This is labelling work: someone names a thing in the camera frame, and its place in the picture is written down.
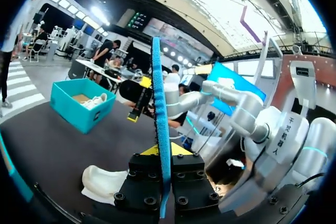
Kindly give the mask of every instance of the yellow triangle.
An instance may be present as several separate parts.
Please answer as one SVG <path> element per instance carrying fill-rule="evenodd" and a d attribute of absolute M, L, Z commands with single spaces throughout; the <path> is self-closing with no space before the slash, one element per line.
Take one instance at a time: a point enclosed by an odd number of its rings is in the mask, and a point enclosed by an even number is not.
<path fill-rule="evenodd" d="M 175 143 L 171 143 L 172 146 L 172 155 L 177 156 L 178 154 L 183 154 L 183 155 L 193 155 L 191 152 L 187 151 L 186 149 L 178 146 Z M 157 148 L 157 144 L 155 144 L 153 147 L 149 148 L 148 150 L 144 151 L 141 153 L 141 155 L 158 155 L 159 150 Z"/>

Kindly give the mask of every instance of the white shoe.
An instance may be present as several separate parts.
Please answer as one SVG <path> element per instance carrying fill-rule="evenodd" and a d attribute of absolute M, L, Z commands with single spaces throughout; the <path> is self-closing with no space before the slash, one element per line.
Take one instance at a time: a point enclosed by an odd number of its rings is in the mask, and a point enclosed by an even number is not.
<path fill-rule="evenodd" d="M 85 108 L 87 108 L 88 110 L 92 110 L 95 106 L 97 106 L 97 105 L 99 105 L 103 102 L 106 102 L 106 100 L 107 100 L 107 94 L 103 93 L 99 97 L 94 97 L 93 99 L 82 103 L 82 105 Z"/>

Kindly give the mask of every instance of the black cable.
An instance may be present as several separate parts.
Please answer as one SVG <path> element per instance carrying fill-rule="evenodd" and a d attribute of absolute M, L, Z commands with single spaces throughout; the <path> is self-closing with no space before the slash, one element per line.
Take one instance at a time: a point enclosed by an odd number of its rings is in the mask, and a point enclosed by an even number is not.
<path fill-rule="evenodd" d="M 311 180 L 313 180 L 313 179 L 315 179 L 315 178 L 318 178 L 318 177 L 322 177 L 322 176 L 324 176 L 324 175 L 325 175 L 325 173 L 317 173 L 317 174 L 311 176 L 310 178 L 307 178 L 305 181 L 303 181 L 303 182 L 301 182 L 301 183 L 299 183 L 299 184 L 296 184 L 296 186 L 297 186 L 297 187 L 304 186 L 304 185 L 305 185 L 306 183 L 308 183 L 309 181 L 311 181 Z"/>

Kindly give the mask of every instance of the black pants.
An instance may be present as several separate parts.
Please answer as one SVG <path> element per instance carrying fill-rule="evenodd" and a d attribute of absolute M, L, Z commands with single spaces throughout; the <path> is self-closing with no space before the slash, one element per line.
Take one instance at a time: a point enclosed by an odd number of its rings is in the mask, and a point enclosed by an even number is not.
<path fill-rule="evenodd" d="M 7 77 L 11 57 L 12 52 L 0 51 L 0 90 L 3 102 L 7 98 Z"/>

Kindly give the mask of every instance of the yellow tag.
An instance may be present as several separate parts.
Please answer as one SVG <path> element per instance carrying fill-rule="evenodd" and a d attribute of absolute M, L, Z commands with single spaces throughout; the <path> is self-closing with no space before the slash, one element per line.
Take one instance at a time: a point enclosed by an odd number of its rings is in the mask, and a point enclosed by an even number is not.
<path fill-rule="evenodd" d="M 152 80 L 149 79 L 148 77 L 144 76 L 142 77 L 142 80 L 140 82 L 140 85 L 143 86 L 144 88 L 149 88 L 152 84 Z"/>
<path fill-rule="evenodd" d="M 181 146 L 178 146 L 175 143 L 171 143 L 171 147 L 172 147 L 172 155 L 173 156 L 177 156 L 178 154 L 193 155 L 191 152 L 187 151 L 186 149 L 182 148 Z M 159 154 L 157 144 L 155 144 L 153 147 L 151 147 L 148 150 L 141 153 L 141 155 L 152 155 L 152 154 L 154 154 L 154 155 Z"/>

